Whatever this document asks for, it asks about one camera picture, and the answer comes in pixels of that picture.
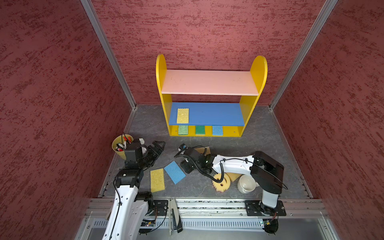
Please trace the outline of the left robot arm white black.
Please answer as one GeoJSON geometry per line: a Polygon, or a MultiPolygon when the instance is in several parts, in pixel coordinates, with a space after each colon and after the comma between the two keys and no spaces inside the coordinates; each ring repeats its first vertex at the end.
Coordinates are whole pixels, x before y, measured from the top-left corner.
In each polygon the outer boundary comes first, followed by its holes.
{"type": "Polygon", "coordinates": [[[113,181],[115,200],[105,230],[104,240],[135,240],[143,219],[155,207],[152,192],[140,192],[144,171],[152,167],[166,143],[154,141],[146,146],[134,140],[123,146],[125,167],[113,181]]]}

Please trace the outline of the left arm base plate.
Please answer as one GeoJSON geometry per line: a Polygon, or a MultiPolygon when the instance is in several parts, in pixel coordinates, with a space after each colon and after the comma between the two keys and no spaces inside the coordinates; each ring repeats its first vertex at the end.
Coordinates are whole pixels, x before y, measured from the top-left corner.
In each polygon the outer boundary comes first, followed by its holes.
{"type": "Polygon", "coordinates": [[[168,214],[168,206],[169,201],[168,200],[145,200],[145,202],[148,204],[149,209],[146,213],[146,217],[164,217],[168,214]]]}

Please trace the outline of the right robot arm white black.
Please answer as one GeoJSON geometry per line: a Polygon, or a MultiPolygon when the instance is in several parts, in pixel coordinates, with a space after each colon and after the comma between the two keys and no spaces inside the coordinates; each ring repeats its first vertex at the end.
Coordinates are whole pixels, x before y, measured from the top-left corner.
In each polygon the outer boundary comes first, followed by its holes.
{"type": "Polygon", "coordinates": [[[183,158],[182,169],[187,173],[196,170],[213,183],[222,187],[225,174],[233,173],[251,177],[262,188],[263,195],[256,202],[256,216],[285,216],[285,208],[279,196],[287,186],[283,183],[284,166],[269,155],[256,151],[245,157],[227,157],[199,153],[195,147],[180,146],[174,158],[183,158]]]}

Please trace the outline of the green cellulose sponge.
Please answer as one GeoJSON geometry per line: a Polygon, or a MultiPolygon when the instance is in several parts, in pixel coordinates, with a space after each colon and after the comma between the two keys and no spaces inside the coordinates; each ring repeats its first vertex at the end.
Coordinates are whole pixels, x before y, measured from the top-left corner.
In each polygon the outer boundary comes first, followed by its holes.
{"type": "Polygon", "coordinates": [[[189,134],[189,126],[186,126],[186,125],[178,126],[178,135],[179,136],[186,136],[188,134],[189,134]]]}

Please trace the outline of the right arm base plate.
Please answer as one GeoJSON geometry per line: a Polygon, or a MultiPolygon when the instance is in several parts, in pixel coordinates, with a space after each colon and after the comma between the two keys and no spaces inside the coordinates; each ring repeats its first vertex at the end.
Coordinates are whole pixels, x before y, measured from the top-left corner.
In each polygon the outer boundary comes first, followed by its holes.
{"type": "Polygon", "coordinates": [[[261,200],[246,200],[245,209],[249,217],[285,217],[287,215],[282,201],[277,201],[277,206],[271,208],[264,205],[261,200]]]}

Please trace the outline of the tan sponge green scrub back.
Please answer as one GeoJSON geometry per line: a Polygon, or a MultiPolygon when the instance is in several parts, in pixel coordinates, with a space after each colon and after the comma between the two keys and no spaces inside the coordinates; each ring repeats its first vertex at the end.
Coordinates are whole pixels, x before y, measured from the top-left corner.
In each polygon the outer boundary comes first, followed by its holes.
{"type": "Polygon", "coordinates": [[[195,134],[196,135],[205,135],[206,134],[205,126],[196,126],[195,134]]]}

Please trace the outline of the blue sponge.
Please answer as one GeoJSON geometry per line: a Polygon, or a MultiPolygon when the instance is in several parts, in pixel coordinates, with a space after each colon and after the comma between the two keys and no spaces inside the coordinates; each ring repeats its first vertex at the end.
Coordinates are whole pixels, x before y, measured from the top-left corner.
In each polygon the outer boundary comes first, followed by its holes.
{"type": "Polygon", "coordinates": [[[186,177],[185,173],[175,161],[172,161],[170,164],[164,167],[164,170],[169,175],[175,185],[186,177]]]}
{"type": "Polygon", "coordinates": [[[223,126],[212,126],[212,135],[223,136],[224,135],[223,126]]]}

